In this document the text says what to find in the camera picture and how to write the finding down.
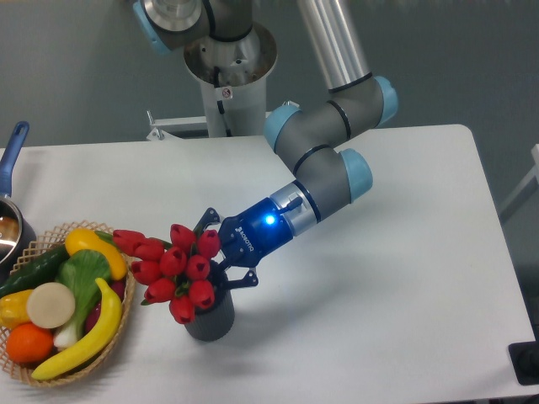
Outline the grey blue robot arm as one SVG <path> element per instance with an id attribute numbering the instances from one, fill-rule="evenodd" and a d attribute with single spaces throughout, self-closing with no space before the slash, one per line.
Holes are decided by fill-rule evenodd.
<path id="1" fill-rule="evenodd" d="M 353 203 L 372 186 L 353 137 L 391 119 L 398 96 L 367 66 L 344 1 L 301 1 L 298 8 L 330 98 L 309 113 L 285 103 L 266 109 L 266 79 L 277 59 L 272 34 L 253 20 L 250 1 L 136 1 L 152 48 L 182 49 L 198 81 L 211 137 L 262 135 L 293 181 L 244 212 L 208 212 L 199 229 L 219 226 L 223 259 L 211 270 L 219 290 L 257 284 L 259 261 Z"/>

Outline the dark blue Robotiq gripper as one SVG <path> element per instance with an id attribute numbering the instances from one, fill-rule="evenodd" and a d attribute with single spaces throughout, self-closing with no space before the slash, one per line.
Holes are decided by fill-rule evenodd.
<path id="1" fill-rule="evenodd" d="M 241 279 L 229 279 L 226 272 L 218 276 L 219 290 L 237 290 L 256 287 L 259 278 L 254 269 L 259 262 L 293 238 L 291 225 L 285 213 L 295 208 L 295 202 L 279 207 L 272 199 L 265 198 L 244 212 L 225 218 L 218 230 L 223 260 L 222 269 L 249 268 Z M 209 207 L 193 230 L 201 236 L 209 227 L 221 223 L 216 209 Z"/>

